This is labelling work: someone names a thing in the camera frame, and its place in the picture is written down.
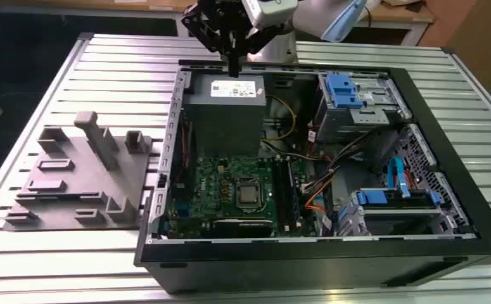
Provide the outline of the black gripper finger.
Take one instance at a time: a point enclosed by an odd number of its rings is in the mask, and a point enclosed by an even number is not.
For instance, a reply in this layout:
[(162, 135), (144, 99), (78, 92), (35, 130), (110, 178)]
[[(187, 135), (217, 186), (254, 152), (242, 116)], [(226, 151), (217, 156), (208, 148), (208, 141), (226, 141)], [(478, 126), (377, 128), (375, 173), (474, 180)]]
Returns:
[(233, 77), (239, 76), (242, 71), (242, 57), (247, 54), (257, 54), (270, 43), (277, 35), (283, 31), (283, 25), (275, 25), (258, 30), (253, 35), (246, 36), (245, 30), (233, 31)]
[(198, 5), (187, 8), (182, 16), (182, 23), (188, 32), (198, 38), (204, 47), (221, 53), (227, 62), (227, 73), (233, 77), (233, 32), (217, 32), (208, 27), (207, 17), (202, 14)]

